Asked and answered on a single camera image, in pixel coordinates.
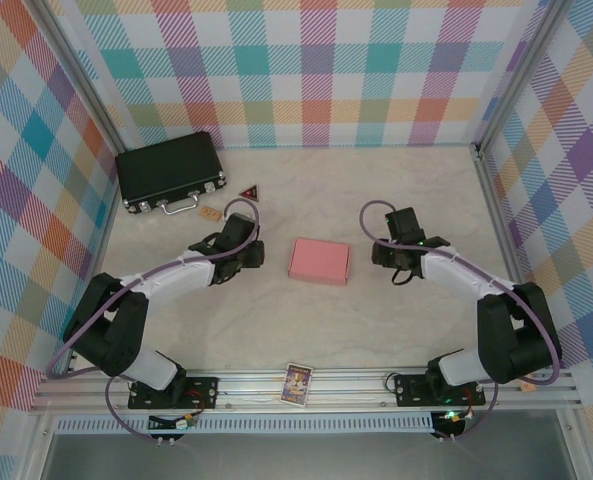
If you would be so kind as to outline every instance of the small wooden block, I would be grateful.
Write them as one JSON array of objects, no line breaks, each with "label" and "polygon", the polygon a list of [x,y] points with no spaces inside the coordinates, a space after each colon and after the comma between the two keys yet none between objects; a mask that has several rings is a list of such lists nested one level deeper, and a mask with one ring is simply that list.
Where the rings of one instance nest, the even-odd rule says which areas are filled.
[{"label": "small wooden block", "polygon": [[[534,378],[533,375],[529,374],[529,375],[525,375],[527,378]],[[527,383],[524,382],[523,380],[519,380],[519,386],[520,386],[520,391],[523,393],[526,392],[535,392],[536,390],[538,390],[538,387],[536,385],[534,385],[533,383]]]},{"label": "small wooden block", "polygon": [[214,210],[211,207],[203,207],[200,209],[200,216],[205,217],[207,220],[212,222],[218,222],[223,217],[223,213],[218,210]]}]

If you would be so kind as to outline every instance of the white floor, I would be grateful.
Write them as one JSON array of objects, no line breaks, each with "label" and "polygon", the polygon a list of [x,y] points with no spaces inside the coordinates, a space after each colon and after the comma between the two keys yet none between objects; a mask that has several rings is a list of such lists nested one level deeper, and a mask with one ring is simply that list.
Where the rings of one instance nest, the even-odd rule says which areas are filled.
[{"label": "white floor", "polygon": [[[420,366],[474,344],[474,306],[425,280],[394,287],[392,270],[372,265],[371,242],[358,226],[368,200],[413,206],[428,236],[505,276],[467,148],[227,150],[220,158],[229,184],[202,205],[222,209],[258,183],[265,265],[152,311],[144,344],[188,369]],[[367,215],[383,236],[384,213],[374,207]],[[167,217],[120,207],[103,270],[148,270],[222,226],[197,210]],[[346,287],[287,277],[299,236],[352,245]]]}]

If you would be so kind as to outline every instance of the trading card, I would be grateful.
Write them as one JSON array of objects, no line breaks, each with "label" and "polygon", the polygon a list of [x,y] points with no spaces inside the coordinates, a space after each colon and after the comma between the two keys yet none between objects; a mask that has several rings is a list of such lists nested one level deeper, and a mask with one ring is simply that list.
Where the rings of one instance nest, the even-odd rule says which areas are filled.
[{"label": "trading card", "polygon": [[290,403],[299,407],[307,405],[307,395],[312,381],[313,370],[302,365],[290,363],[285,373],[281,402]]}]

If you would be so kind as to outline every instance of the black bracket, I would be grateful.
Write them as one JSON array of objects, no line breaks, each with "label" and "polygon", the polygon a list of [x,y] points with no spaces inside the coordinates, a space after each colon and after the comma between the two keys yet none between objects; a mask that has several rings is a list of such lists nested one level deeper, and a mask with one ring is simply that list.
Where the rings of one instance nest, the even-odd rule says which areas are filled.
[{"label": "black bracket", "polygon": [[[164,418],[155,417],[153,415],[149,416],[147,420],[147,430],[150,432],[150,435],[154,439],[161,438],[163,440],[180,440],[185,436],[185,433],[178,433],[176,430],[176,421],[175,420],[167,420]],[[152,430],[170,430],[174,433],[151,433]]]},{"label": "black bracket", "polygon": [[130,386],[127,408],[130,410],[176,409],[176,410],[213,410],[218,397],[217,377],[185,377],[184,393],[173,402],[165,391],[154,390],[142,382]]},{"label": "black bracket", "polygon": [[399,407],[469,407],[485,405],[485,393],[476,391],[475,382],[454,387],[438,400],[427,382],[425,375],[395,375],[394,392]]},{"label": "black bracket", "polygon": [[447,412],[432,412],[432,424],[434,425],[435,432],[431,435],[436,438],[455,437],[462,435],[465,431],[465,420],[453,421],[450,418],[445,418]]}]

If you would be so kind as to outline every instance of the cable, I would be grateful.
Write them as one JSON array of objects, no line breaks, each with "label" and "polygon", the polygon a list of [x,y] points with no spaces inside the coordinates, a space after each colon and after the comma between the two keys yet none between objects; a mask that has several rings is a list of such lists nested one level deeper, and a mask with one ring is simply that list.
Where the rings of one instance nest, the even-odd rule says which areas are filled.
[{"label": "cable", "polygon": [[[254,237],[256,235],[256,232],[260,228],[260,213],[259,213],[258,208],[256,207],[256,205],[254,205],[249,200],[247,200],[245,198],[236,198],[236,199],[232,200],[231,202],[229,202],[227,204],[227,206],[225,207],[225,211],[224,211],[225,217],[227,217],[227,211],[229,210],[229,208],[234,203],[239,203],[239,202],[246,203],[254,211],[254,228],[252,229],[251,233],[249,234],[249,237],[247,237],[247,239],[242,244],[240,244],[238,247],[234,248],[233,250],[230,250],[229,252],[218,253],[218,254],[215,254],[215,255],[207,255],[207,256],[204,256],[204,257],[190,257],[190,258],[187,258],[185,260],[174,260],[173,262],[165,263],[163,265],[160,265],[160,266],[158,266],[156,268],[151,269],[150,271],[144,273],[140,278],[137,278],[136,280],[130,282],[127,285],[125,285],[118,292],[116,292],[114,295],[112,295],[89,318],[89,320],[87,320],[87,322],[85,322],[83,324],[83,326],[80,327],[76,331],[76,333],[74,333],[71,336],[71,338],[65,342],[65,344],[58,350],[58,352],[56,352],[56,354],[54,355],[54,358],[52,358],[49,361],[49,363],[47,364],[47,368],[45,369],[46,370],[45,373],[47,374],[47,378],[53,379],[53,380],[63,379],[63,378],[71,378],[71,377],[75,377],[75,376],[81,375],[83,373],[83,370],[79,370],[79,371],[74,371],[74,372],[69,372],[69,373],[64,373],[64,374],[55,374],[53,372],[53,369],[54,369],[54,366],[56,365],[56,363],[58,363],[58,361],[61,359],[61,357],[63,355],[65,355],[65,353],[72,347],[72,345],[74,345],[78,341],[78,339],[80,337],[82,337],[85,334],[85,332],[87,330],[89,330],[91,328],[91,326],[100,317],[103,316],[103,314],[107,311],[107,309],[109,309],[114,303],[116,303],[116,301],[120,297],[122,297],[123,295],[125,295],[128,291],[130,291],[132,288],[134,288],[135,286],[137,286],[138,284],[140,284],[144,280],[147,280],[148,278],[153,277],[157,273],[164,272],[165,270],[168,270],[170,268],[176,267],[176,266],[181,265],[183,263],[203,262],[205,260],[209,260],[209,261],[211,261],[211,260],[220,260],[221,258],[226,258],[226,257],[230,257],[232,255],[236,255],[238,252],[240,252],[240,251],[244,250],[245,248],[247,248],[247,246],[254,241]],[[84,369],[84,370],[86,370],[84,373],[88,373],[88,372],[91,372],[91,371],[96,371],[98,369],[96,367],[89,367],[89,369]]]},{"label": "cable", "polygon": [[463,388],[463,392],[465,392],[465,395],[467,395],[467,400],[469,400],[469,406],[467,407],[467,413],[471,413],[473,411],[472,404],[474,403],[473,399],[472,399],[472,394],[469,391],[469,388]]},{"label": "cable", "polygon": [[394,390],[392,390],[391,388],[389,388],[389,386],[387,385],[387,382],[389,382],[389,379],[392,378],[394,375],[400,375],[396,372],[390,373],[389,375],[387,375],[387,377],[385,378],[385,381],[383,382],[383,386],[385,387],[385,390],[387,390],[389,393],[396,395],[396,392]]},{"label": "cable", "polygon": [[436,255],[445,257],[445,258],[449,258],[452,261],[460,263],[464,267],[468,268],[472,273],[474,273],[475,275],[478,275],[485,282],[488,282],[490,285],[498,288],[503,293],[507,294],[512,300],[514,300],[516,302],[516,304],[520,308],[523,309],[523,311],[527,314],[529,319],[534,323],[534,325],[536,326],[536,329],[538,330],[538,332],[542,336],[543,340],[545,341],[545,344],[547,345],[547,349],[549,350],[549,354],[552,357],[552,374],[549,378],[547,378],[545,380],[534,380],[534,379],[527,378],[527,377],[521,377],[521,380],[523,380],[524,382],[527,382],[527,383],[532,383],[534,385],[551,385],[552,383],[554,383],[556,381],[556,379],[558,379],[558,375],[560,374],[560,360],[558,358],[558,353],[556,352],[556,347],[554,346],[554,342],[552,341],[551,337],[547,333],[545,326],[540,321],[538,316],[532,311],[531,308],[529,308],[529,305],[527,305],[523,301],[522,298],[520,298],[514,291],[510,290],[505,285],[498,282],[494,277],[489,275],[487,272],[481,270],[476,265],[474,265],[473,263],[469,262],[468,260],[464,259],[463,257],[461,257],[459,255],[455,255],[455,254],[452,254],[445,250],[440,250],[438,248],[422,247],[420,245],[399,245],[399,244],[388,243],[388,242],[384,242],[384,241],[380,240],[379,238],[374,236],[367,229],[367,227],[365,226],[365,221],[364,221],[365,210],[367,210],[367,208],[370,207],[371,205],[376,205],[376,204],[385,205],[385,206],[391,208],[392,211],[396,211],[396,207],[394,207],[394,205],[392,205],[391,203],[386,202],[384,200],[371,200],[371,201],[367,202],[365,205],[363,205],[363,208],[360,209],[358,221],[360,223],[360,228],[363,230],[365,235],[367,235],[367,237],[370,240],[372,240],[373,242],[375,242],[383,247],[393,248],[395,250],[416,250],[416,251],[421,251],[421,252],[430,252],[430,253],[434,253]]},{"label": "cable", "polygon": [[198,418],[198,416],[205,411],[205,397],[203,397],[203,394],[200,393],[198,390],[190,390],[185,395],[191,395],[192,397],[200,397],[200,409],[196,409],[197,411],[191,414],[192,417]]},{"label": "cable", "polygon": [[[463,433],[461,433],[458,436],[458,439],[462,439],[462,438],[466,438],[469,435],[473,434],[476,430],[478,430],[480,427],[482,427],[485,422],[487,421],[487,419],[489,418],[489,414],[492,413],[492,410],[494,409],[494,407],[496,406],[496,402],[498,401],[498,392],[499,392],[500,386],[498,385],[498,383],[494,383],[494,393],[492,395],[492,400],[491,402],[489,402],[489,407],[487,407],[487,410],[485,410],[481,415],[479,415],[479,420],[474,424],[473,427],[469,428],[468,430],[465,430]],[[446,439],[450,439],[453,442],[456,441],[456,437],[452,438],[448,435],[445,435],[442,432],[439,432],[438,430],[436,430],[436,433]]]},{"label": "cable", "polygon": [[122,418],[120,418],[120,416],[118,415],[116,410],[114,410],[114,406],[112,405],[112,402],[109,398],[109,388],[112,386],[112,383],[114,382],[114,380],[116,380],[116,377],[111,377],[107,381],[107,385],[105,385],[105,404],[107,405],[107,409],[109,410],[109,413],[112,414],[112,417],[114,417],[114,420],[116,420],[121,427],[123,427],[125,430],[127,430],[129,433],[131,433],[135,437],[138,437],[142,440],[146,440],[148,442],[158,443],[158,441],[155,438],[151,437],[150,435],[145,435],[144,433],[141,433],[138,430],[135,430],[132,427],[130,427],[127,424],[127,422],[125,422]]},{"label": "cable", "polygon": [[402,271],[403,271],[402,269],[397,268],[396,271],[394,272],[394,275],[392,276],[392,283],[394,285],[396,285],[397,287],[400,287],[401,285],[407,285],[409,282],[412,281],[412,278],[414,278],[414,272],[409,272],[409,276],[405,280],[401,280],[400,282],[397,282],[396,278],[398,277],[398,274]]}]

